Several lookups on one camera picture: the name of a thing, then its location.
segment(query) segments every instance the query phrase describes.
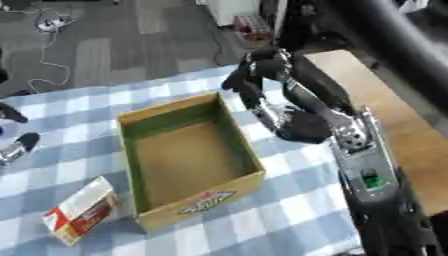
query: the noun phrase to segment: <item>white cable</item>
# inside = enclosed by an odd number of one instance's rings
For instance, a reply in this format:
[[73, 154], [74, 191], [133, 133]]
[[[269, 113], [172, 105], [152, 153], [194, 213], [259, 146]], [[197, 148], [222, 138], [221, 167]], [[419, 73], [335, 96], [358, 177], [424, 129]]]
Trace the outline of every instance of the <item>white cable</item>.
[[[1, 0], [0, 0], [0, 8], [2, 8], [3, 7], [3, 3], [1, 2]], [[35, 13], [37, 13], [37, 12], [40, 12], [40, 17], [43, 15], [43, 13], [45, 12], [45, 11], [47, 11], [47, 10], [51, 10], [51, 8], [39, 8], [38, 10], [33, 10], [33, 11], [5, 11], [5, 12], [12, 12], [12, 13], [23, 13], [23, 14], [35, 14]], [[61, 17], [61, 16], [63, 16], [63, 15], [61, 15], [61, 14], [59, 14], [59, 12], [57, 12], [56, 11], [56, 14], [59, 16], [59, 17]], [[64, 25], [64, 27], [65, 26], [67, 26], [67, 25], [70, 25], [70, 24], [72, 24], [73, 22], [75, 22], [76, 20], [70, 20], [69, 22], [67, 22], [65, 25]], [[50, 35], [50, 36], [53, 36], [53, 40], [51, 40], [50, 41], [50, 43], [43, 43], [42, 44], [42, 47], [41, 47], [41, 58], [40, 58], [40, 60], [39, 60], [39, 63], [40, 64], [42, 64], [42, 65], [47, 65], [47, 66], [52, 66], [52, 67], [56, 67], [56, 68], [60, 68], [60, 69], [64, 69], [65, 70], [65, 72], [66, 72], [66, 76], [65, 76], [65, 79], [61, 82], [61, 83], [55, 83], [55, 82], [53, 82], [53, 81], [50, 81], [50, 80], [47, 80], [47, 79], [41, 79], [41, 78], [32, 78], [32, 79], [30, 79], [30, 80], [28, 80], [28, 86], [35, 92], [35, 93], [39, 93], [39, 91], [36, 89], [36, 87], [34, 87], [34, 85], [33, 85], [33, 82], [35, 82], [35, 81], [41, 81], [41, 82], [44, 82], [44, 83], [48, 83], [48, 84], [51, 84], [51, 85], [54, 85], [54, 86], [63, 86], [63, 85], [65, 85], [69, 80], [70, 80], [70, 77], [71, 77], [71, 70], [70, 70], [70, 67], [68, 67], [68, 66], [63, 66], [63, 65], [59, 65], [59, 64], [56, 64], [56, 63], [51, 63], [51, 62], [48, 62], [48, 61], [45, 61], [45, 51], [47, 50], [47, 49], [49, 49], [51, 46], [53, 46], [55, 43], [56, 43], [56, 41], [57, 41], [57, 36], [58, 36], [58, 34], [60, 33], [60, 31], [59, 31], [59, 27], [58, 26], [56, 26], [55, 24], [52, 24], [55, 28], [56, 28], [56, 30], [54, 31], [54, 32], [48, 32], [48, 34]]]

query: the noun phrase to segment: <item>robotic arm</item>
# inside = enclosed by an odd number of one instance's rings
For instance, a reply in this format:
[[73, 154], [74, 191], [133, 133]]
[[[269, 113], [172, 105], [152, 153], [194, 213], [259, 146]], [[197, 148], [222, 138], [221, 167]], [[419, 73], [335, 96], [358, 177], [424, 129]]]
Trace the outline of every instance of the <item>robotic arm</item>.
[[[280, 82], [293, 106], [270, 104], [263, 78]], [[309, 60], [285, 50], [247, 54], [222, 87], [239, 93], [246, 108], [282, 139], [329, 138], [368, 256], [443, 255], [378, 120], [367, 107], [355, 109], [345, 90]]]

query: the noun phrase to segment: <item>small carton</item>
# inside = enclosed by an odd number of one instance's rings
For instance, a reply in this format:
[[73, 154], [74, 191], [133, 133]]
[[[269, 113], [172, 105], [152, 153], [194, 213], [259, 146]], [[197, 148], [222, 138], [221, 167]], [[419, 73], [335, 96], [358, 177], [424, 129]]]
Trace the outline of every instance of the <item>small carton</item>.
[[118, 205], [118, 196], [104, 177], [98, 177], [57, 208], [43, 221], [53, 235], [71, 246], [95, 227]]
[[256, 190], [265, 171], [219, 94], [122, 114], [134, 217], [146, 231]]

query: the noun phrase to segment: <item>printed logo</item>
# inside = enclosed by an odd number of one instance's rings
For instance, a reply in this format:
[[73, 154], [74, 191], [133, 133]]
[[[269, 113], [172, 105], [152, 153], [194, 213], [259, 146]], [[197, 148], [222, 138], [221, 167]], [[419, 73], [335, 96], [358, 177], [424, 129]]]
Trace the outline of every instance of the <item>printed logo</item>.
[[218, 192], [205, 192], [199, 201], [191, 204], [190, 206], [180, 210], [180, 214], [191, 214], [206, 211], [218, 204], [224, 202], [227, 198], [233, 196], [236, 191], [218, 191]]

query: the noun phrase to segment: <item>blue checkered tablecloth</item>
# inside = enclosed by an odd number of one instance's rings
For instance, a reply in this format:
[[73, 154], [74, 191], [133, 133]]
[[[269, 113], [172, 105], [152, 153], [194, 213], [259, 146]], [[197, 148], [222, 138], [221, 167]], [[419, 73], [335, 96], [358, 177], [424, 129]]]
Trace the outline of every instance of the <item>blue checkered tablecloth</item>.
[[[134, 222], [117, 115], [217, 91], [233, 68], [4, 100], [30, 121], [2, 121], [1, 145], [25, 132], [42, 138], [32, 154], [0, 169], [0, 255], [320, 256], [357, 247], [328, 144], [274, 137], [231, 92], [222, 95], [267, 170], [261, 189], [152, 233]], [[278, 85], [266, 89], [273, 103], [285, 103]], [[120, 208], [66, 247], [49, 234], [42, 215], [98, 175], [115, 187]]]

